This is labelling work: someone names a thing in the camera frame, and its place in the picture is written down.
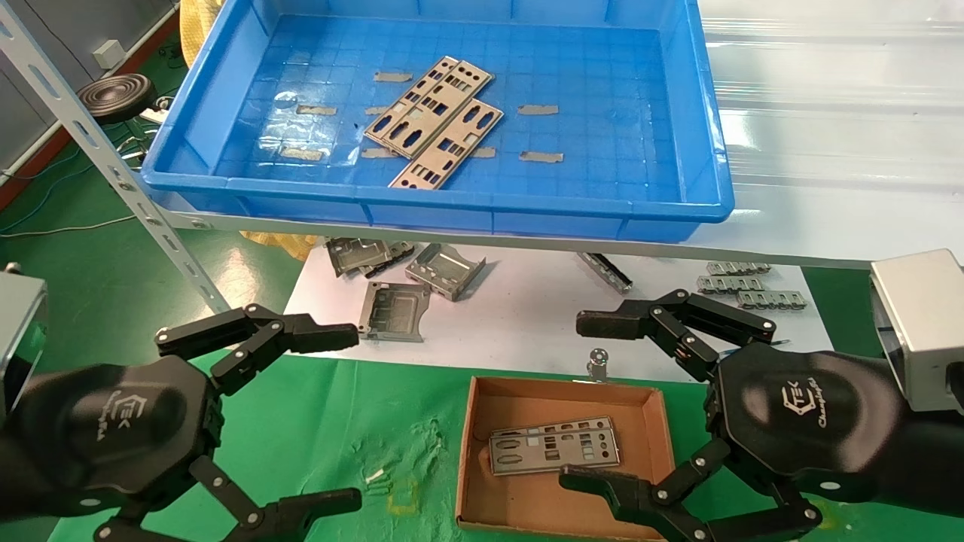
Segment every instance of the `metal hinge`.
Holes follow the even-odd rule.
[[[741,291],[736,295],[741,309],[789,309],[802,311],[807,300],[798,291]]]
[[[696,288],[700,293],[737,293],[763,291],[763,283],[753,277],[699,277]]]
[[[748,263],[745,261],[711,261],[707,263],[707,272],[714,277],[761,275],[770,272],[770,266],[765,263]]]

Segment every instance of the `black round pad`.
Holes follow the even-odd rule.
[[[98,124],[130,121],[157,99],[154,83],[140,73],[98,79],[77,91],[80,102]]]

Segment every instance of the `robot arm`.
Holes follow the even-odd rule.
[[[222,397],[240,391],[287,350],[358,344],[352,324],[259,305],[162,329],[161,358],[145,366],[91,366],[35,374],[0,427],[0,521],[70,517],[119,508],[96,542],[181,542],[140,528],[200,482],[238,524],[225,542],[298,542],[314,520],[358,510],[357,489],[257,506],[218,468]],[[237,344],[208,377],[188,363]]]
[[[720,360],[687,325],[741,348]],[[884,360],[781,352],[768,345],[772,321],[684,290],[625,301],[615,312],[581,312],[576,329],[652,339],[709,382],[710,442],[665,479],[562,468],[562,487],[604,497],[617,520],[654,527],[670,542],[791,540],[821,521],[801,492],[964,517],[956,489],[964,469],[955,459],[964,452],[964,418],[912,411]],[[722,467],[777,507],[708,522],[689,514],[683,501]]]

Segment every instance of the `silver camera housing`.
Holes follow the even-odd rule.
[[[874,325],[900,389],[918,412],[960,410],[948,366],[964,362],[964,272],[942,249],[870,267]]]

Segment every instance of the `wall outlet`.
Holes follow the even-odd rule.
[[[123,61],[127,51],[123,50],[121,43],[117,40],[107,40],[96,51],[94,58],[97,65],[104,69],[110,69]]]

